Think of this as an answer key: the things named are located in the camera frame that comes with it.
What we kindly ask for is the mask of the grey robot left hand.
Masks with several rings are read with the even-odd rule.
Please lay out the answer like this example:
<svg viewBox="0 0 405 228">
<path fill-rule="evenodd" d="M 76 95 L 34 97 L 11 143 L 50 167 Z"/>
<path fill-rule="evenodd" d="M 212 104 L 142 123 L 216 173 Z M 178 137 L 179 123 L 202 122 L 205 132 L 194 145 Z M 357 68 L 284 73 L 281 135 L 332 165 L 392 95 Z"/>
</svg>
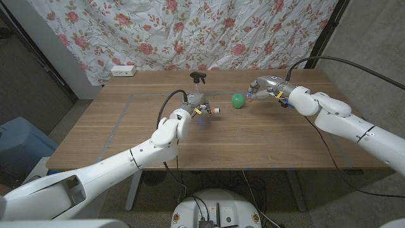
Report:
<svg viewBox="0 0 405 228">
<path fill-rule="evenodd" d="M 195 109 L 198 109 L 202 114 L 210 114 L 211 105 L 203 93 L 190 93 L 187 95 L 187 101 L 184 101 L 181 105 L 181 109 L 187 111 L 190 115 L 194 113 Z"/>
</svg>

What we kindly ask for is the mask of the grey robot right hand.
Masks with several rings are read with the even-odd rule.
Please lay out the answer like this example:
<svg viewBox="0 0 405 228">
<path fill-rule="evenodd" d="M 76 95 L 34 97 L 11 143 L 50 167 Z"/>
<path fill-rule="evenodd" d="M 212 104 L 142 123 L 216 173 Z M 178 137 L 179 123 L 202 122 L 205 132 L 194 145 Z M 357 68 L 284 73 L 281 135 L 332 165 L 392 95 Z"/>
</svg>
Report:
<svg viewBox="0 0 405 228">
<path fill-rule="evenodd" d="M 248 88 L 247 100 L 277 98 L 282 104 L 289 104 L 289 96 L 296 87 L 276 76 L 260 76 Z"/>
</svg>

